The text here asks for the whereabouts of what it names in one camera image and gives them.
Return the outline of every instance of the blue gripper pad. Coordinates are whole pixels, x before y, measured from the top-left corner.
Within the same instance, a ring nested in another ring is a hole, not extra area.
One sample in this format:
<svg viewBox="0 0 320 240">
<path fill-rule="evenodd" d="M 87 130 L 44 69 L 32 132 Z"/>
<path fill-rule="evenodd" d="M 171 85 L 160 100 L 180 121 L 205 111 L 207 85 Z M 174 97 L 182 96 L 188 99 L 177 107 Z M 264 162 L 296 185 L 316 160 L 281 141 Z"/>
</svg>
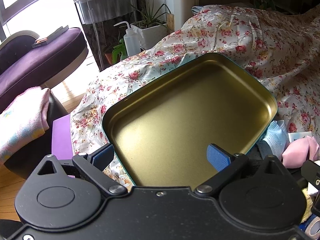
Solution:
<svg viewBox="0 0 320 240">
<path fill-rule="evenodd" d="M 207 148 L 207 160 L 218 172 L 231 163 L 231 158 L 231 154 L 228 154 L 214 144 L 209 144 Z"/>
<path fill-rule="evenodd" d="M 112 144 L 108 143 L 96 150 L 94 153 L 89 154 L 87 161 L 100 171 L 103 171 L 105 167 L 112 162 L 114 155 L 115 149 Z"/>
</svg>

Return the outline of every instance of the green plastic toy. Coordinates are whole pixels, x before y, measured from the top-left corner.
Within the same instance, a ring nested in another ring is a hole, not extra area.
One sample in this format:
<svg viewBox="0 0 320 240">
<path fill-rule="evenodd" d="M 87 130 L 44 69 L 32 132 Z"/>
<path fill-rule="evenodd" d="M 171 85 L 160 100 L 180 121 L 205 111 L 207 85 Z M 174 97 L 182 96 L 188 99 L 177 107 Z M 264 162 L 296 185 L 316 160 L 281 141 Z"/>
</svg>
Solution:
<svg viewBox="0 0 320 240">
<path fill-rule="evenodd" d="M 113 65 L 117 63 L 118 55 L 120 55 L 120 61 L 128 57 L 127 49 L 125 48 L 124 39 L 120 40 L 121 44 L 114 46 L 112 51 L 112 63 Z"/>
</svg>

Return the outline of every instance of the tray rim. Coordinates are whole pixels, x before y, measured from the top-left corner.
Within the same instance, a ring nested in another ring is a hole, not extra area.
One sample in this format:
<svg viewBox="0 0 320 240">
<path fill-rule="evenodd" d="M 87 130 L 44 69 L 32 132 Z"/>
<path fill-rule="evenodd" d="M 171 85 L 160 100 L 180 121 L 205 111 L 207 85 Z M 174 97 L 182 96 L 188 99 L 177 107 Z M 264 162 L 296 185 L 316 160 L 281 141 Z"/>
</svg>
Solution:
<svg viewBox="0 0 320 240">
<path fill-rule="evenodd" d="M 260 133 L 259 137 L 258 137 L 258 138 L 255 140 L 255 142 L 252 144 L 252 146 L 250 147 L 250 149 L 245 153 L 245 154 L 247 154 L 247 153 L 254 147 L 254 145 L 257 143 L 257 141 L 259 141 L 259 139 L 261 138 L 261 136 L 265 133 L 265 131 L 266 131 L 267 128 L 269 127 L 270 123 L 273 121 L 274 117 L 275 117 L 276 114 L 278 113 L 278 110 L 279 110 L 278 104 L 277 104 L 277 101 L 276 101 L 275 96 L 274 96 L 264 85 L 262 85 L 253 75 L 251 75 L 249 72 L 247 72 L 246 70 L 244 70 L 241 66 L 239 66 L 236 62 L 234 62 L 234 61 L 231 60 L 230 58 L 226 57 L 226 56 L 223 55 L 223 54 L 217 53 L 217 52 L 208 52 L 208 53 L 203 54 L 203 55 L 200 55 L 200 56 L 198 56 L 198 57 L 196 57 L 196 58 L 194 58 L 194 59 L 192 59 L 192 60 L 190 60 L 190 61 L 188 61 L 188 62 L 184 62 L 183 64 L 181 64 L 181 65 L 177 66 L 176 68 L 170 70 L 168 73 L 166 73 L 166 74 L 164 74 L 164 75 L 156 78 L 155 80 L 152 80 L 151 82 L 149 82 L 148 84 L 144 85 L 143 87 L 138 88 L 137 90 L 135 90 L 134 92 L 132 92 L 130 95 L 127 95 L 125 98 L 122 98 L 120 101 L 116 102 L 114 105 L 112 105 L 111 107 L 109 107 L 109 108 L 107 109 L 107 111 L 105 112 L 105 114 L 104 114 L 104 116 L 103 116 L 103 118 L 102 118 L 102 123 L 101 123 L 101 127 L 102 127 L 103 134 L 104 134 L 104 136 L 108 139 L 109 143 L 111 143 L 111 142 L 110 142 L 110 140 L 109 140 L 109 138 L 108 138 L 108 136 L 107 136 L 107 134 L 106 134 L 106 132 L 105 132 L 104 127 L 103 127 L 103 123 L 105 122 L 105 117 L 107 116 L 106 114 L 107 114 L 108 111 L 109 111 L 109 112 L 112 111 L 113 108 L 115 108 L 116 105 L 119 104 L 120 102 L 123 103 L 124 101 L 130 99 L 131 97 L 136 96 L 136 94 L 138 94 L 139 91 L 142 91 L 142 90 L 144 90 L 144 89 L 147 89 L 147 88 L 150 87 L 150 86 L 153 86 L 153 85 L 155 84 L 155 83 L 154 83 L 155 81 L 159 81 L 159 80 L 165 78 L 165 76 L 167 76 L 169 73 L 172 74 L 173 71 L 178 71 L 178 69 L 179 69 L 180 67 L 182 67 L 183 65 L 185 65 L 186 63 L 189 63 L 189 62 L 191 62 L 191 61 L 193 61 L 193 60 L 195 60 L 195 59 L 197 59 L 197 58 L 200 58 L 200 57 L 206 57 L 206 56 L 209 57 L 210 54 L 216 54 L 217 57 L 222 57 L 222 58 L 224 58 L 224 59 L 227 59 L 227 60 L 233 62 L 236 66 L 239 67 L 239 69 L 242 70 L 243 73 L 246 73 L 246 74 L 248 74 L 249 76 L 251 76 L 251 77 L 254 79 L 253 82 L 257 82 L 260 86 L 262 86 L 262 87 L 269 93 L 271 99 L 273 100 L 273 102 L 274 102 L 274 104 L 275 104 L 275 107 L 276 107 L 276 108 L 275 108 L 275 114 L 274 114 L 273 117 L 271 118 L 271 121 L 268 123 L 268 125 L 267 125 L 267 126 L 263 129 L 263 131 Z M 122 165 L 123 169 L 125 170 L 125 172 L 126 172 L 127 175 L 129 176 L 129 178 L 131 179 L 133 185 L 136 186 L 136 183 L 135 183 L 134 179 L 131 177 L 131 175 L 129 174 L 129 172 L 127 171 L 127 169 L 125 168 L 125 166 L 123 165 L 123 163 L 122 163 L 122 161 L 121 161 L 121 158 L 120 158 L 119 155 L 116 153 L 116 150 L 114 150 L 114 153 L 115 153 L 116 157 L 118 158 L 119 163 Z"/>
</svg>

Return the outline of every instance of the aloe plant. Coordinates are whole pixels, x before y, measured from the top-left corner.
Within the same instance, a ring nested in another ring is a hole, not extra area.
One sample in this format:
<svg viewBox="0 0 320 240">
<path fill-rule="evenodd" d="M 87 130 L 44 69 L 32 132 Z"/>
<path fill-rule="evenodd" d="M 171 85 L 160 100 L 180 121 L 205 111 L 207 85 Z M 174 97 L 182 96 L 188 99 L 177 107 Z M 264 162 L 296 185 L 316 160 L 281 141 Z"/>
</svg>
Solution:
<svg viewBox="0 0 320 240">
<path fill-rule="evenodd" d="M 146 4 L 146 6 L 142 10 L 139 10 L 135 6 L 131 5 L 138 12 L 140 12 L 141 16 L 142 16 L 142 21 L 139 22 L 139 24 L 138 23 L 134 23 L 134 25 L 136 25 L 137 27 L 139 27 L 141 29 L 150 28 L 150 27 L 153 27 L 153 26 L 156 26 L 156 25 L 162 25 L 163 27 L 168 28 L 168 27 L 164 26 L 165 22 L 160 20 L 159 17 L 164 15 L 164 14 L 171 13 L 169 7 L 165 3 L 163 3 L 158 8 L 158 10 L 155 13 L 153 13 L 154 3 L 155 3 L 155 0 L 152 1 L 152 7 L 151 7 L 150 6 L 150 0 L 148 0 L 148 3 Z M 168 9 L 169 12 L 164 12 L 164 13 L 162 13 L 162 14 L 157 16 L 158 12 L 161 10 L 161 8 L 163 6 L 165 6 Z"/>
</svg>

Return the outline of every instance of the chair backrest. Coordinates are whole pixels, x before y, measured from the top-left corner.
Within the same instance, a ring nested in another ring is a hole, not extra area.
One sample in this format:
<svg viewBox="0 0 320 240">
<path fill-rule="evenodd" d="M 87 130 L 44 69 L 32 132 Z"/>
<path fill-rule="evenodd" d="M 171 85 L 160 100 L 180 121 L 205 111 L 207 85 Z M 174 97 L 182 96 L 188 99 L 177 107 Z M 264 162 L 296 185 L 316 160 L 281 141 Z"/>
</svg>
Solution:
<svg viewBox="0 0 320 240">
<path fill-rule="evenodd" d="M 32 49 L 39 35 L 33 31 L 12 34 L 0 44 L 0 75 Z"/>
</svg>

